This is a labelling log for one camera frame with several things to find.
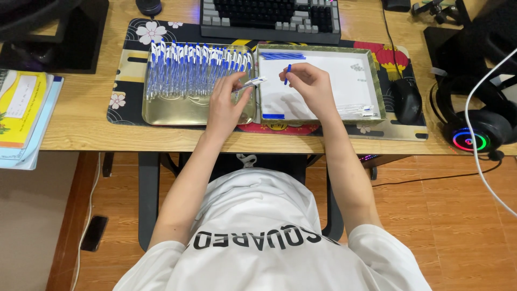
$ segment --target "yellow book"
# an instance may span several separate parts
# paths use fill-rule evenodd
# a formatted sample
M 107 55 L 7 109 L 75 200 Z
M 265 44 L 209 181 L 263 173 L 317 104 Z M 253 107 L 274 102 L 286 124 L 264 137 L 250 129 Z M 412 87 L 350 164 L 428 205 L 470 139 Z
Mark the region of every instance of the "yellow book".
M 0 147 L 27 146 L 47 97 L 47 77 L 0 69 Z

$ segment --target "mouse pad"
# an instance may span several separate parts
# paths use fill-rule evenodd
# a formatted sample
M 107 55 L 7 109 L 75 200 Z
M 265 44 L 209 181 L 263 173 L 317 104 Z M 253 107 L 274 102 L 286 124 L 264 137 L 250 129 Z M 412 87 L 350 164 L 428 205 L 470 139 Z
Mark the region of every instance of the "mouse pad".
M 258 43 L 311 45 L 310 43 L 261 41 L 248 39 L 230 39 L 203 37 L 198 24 L 188 24 L 173 21 L 150 20 L 136 18 L 128 26 L 126 40 L 122 49 L 120 63 L 115 76 L 110 105 L 108 106 L 108 121 L 120 125 L 152 126 L 142 118 L 142 98 L 144 92 L 144 75 L 151 40 L 176 42 L 206 42 L 226 45 L 246 45 L 256 48 Z M 370 49 L 375 61 L 377 74 L 381 83 L 386 121 L 377 125 L 346 125 L 346 130 L 352 138 L 388 139 L 425 141 L 428 138 L 427 127 L 423 115 L 413 125 L 402 125 L 395 117 L 393 97 L 390 85 L 399 79 L 399 74 L 393 61 L 393 50 L 390 45 L 381 43 L 340 40 L 338 47 Z M 411 59 L 404 47 L 395 46 L 395 54 L 399 71 L 404 79 L 414 80 Z M 166 126 L 171 128 L 205 129 L 205 126 Z M 289 124 L 259 124 L 250 123 L 238 125 L 234 131 L 264 134 L 308 135 L 322 136 L 319 125 L 289 125 Z

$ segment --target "mechanical keyboard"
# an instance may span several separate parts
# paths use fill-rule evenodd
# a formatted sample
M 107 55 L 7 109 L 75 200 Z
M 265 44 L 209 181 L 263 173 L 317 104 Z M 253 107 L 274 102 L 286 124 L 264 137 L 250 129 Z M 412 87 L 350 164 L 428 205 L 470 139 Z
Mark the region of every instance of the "mechanical keyboard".
M 337 0 L 201 1 L 202 36 L 331 45 L 341 39 Z

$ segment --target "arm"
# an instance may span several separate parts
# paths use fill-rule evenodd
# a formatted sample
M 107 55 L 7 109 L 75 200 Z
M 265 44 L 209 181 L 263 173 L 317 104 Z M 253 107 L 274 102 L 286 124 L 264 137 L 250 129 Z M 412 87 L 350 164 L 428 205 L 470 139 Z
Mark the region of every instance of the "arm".
M 291 72 L 286 71 L 280 79 L 287 77 L 322 124 L 327 168 L 347 236 L 361 224 L 382 227 L 370 179 L 336 109 L 329 74 L 307 63 L 293 64 Z
M 217 80 L 210 97 L 206 131 L 165 197 L 149 249 L 170 240 L 187 245 L 190 228 L 201 207 L 217 156 L 249 100 L 252 88 L 243 93 L 237 104 L 230 99 L 232 88 L 239 86 L 238 80 L 244 75 L 244 72 L 239 72 Z

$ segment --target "black mouse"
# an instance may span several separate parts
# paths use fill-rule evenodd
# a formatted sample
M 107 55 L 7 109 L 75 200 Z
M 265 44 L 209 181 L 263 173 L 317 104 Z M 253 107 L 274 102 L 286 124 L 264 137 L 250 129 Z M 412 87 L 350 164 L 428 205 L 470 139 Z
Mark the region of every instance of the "black mouse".
M 161 12 L 160 0 L 135 0 L 138 10 L 146 16 L 156 16 Z
M 422 96 L 417 85 L 407 79 L 391 84 L 395 116 L 404 125 L 414 125 L 422 114 Z

